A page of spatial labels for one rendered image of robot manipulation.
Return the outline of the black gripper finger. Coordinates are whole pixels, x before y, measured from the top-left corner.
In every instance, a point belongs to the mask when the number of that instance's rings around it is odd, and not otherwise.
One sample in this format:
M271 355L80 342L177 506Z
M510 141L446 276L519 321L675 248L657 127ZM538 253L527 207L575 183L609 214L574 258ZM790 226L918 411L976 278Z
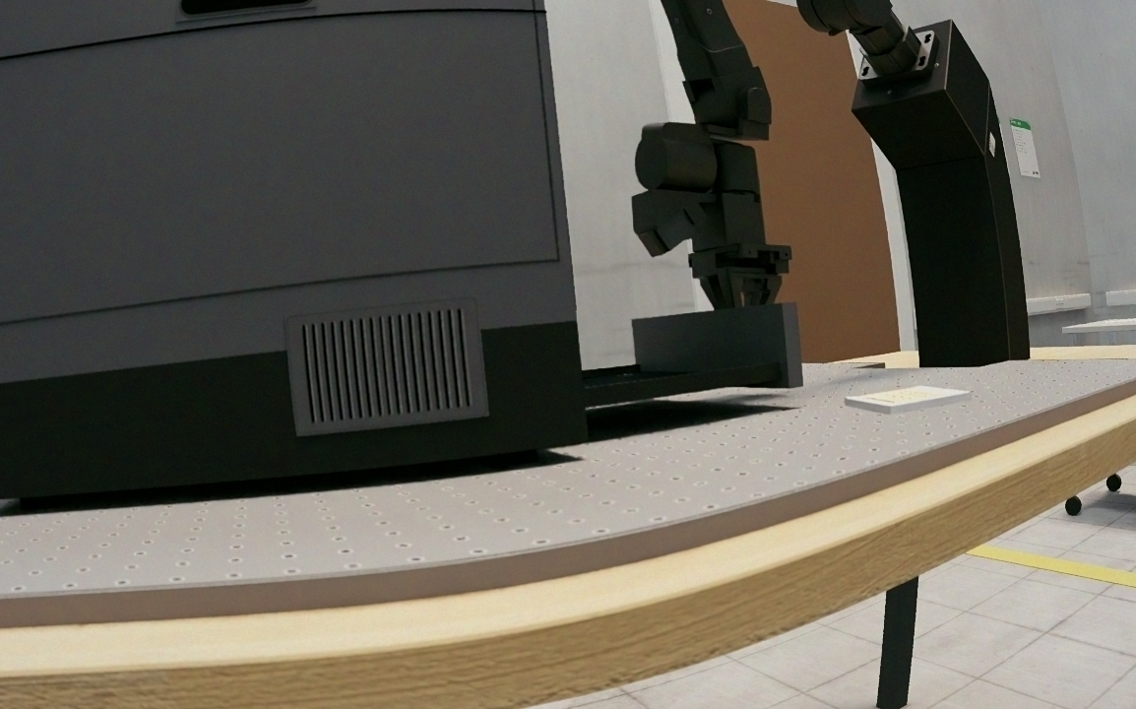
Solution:
M722 297L722 289L720 286L720 280L718 278L703 278L700 280L700 287L705 292L705 297L713 306L715 310L727 309L725 298ZM743 290L744 306L760 305L761 292L759 290Z
M743 290L759 290L761 292L760 305L771 305L783 285L783 277L766 274L728 273L718 275L718 280L720 280L722 297L728 308L743 308L742 294L740 294Z

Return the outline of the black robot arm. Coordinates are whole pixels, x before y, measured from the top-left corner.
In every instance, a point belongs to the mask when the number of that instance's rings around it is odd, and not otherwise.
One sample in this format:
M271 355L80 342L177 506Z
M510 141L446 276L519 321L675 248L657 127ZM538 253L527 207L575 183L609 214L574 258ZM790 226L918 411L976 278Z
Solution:
M740 194L761 197L760 174L753 147L735 141L769 141L772 103L760 66L752 66L722 0L660 3L695 124L644 125L635 173L648 190L630 197L634 232L651 257L666 255L685 237L691 252L755 243L752 197ZM889 0L796 5L809 27L829 36L845 30L854 35L864 55L857 77L866 87L932 77L939 37L934 31L914 34L892 12Z

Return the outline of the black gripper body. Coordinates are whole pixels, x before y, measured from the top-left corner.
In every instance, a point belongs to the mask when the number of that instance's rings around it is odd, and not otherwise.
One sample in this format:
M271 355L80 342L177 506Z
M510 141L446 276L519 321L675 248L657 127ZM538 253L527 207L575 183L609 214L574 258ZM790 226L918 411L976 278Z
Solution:
M718 275L728 273L766 274L775 277L790 274L791 247L766 245L761 197L752 193L742 193L740 197L752 197L755 243L708 248L688 255L693 280L717 278Z

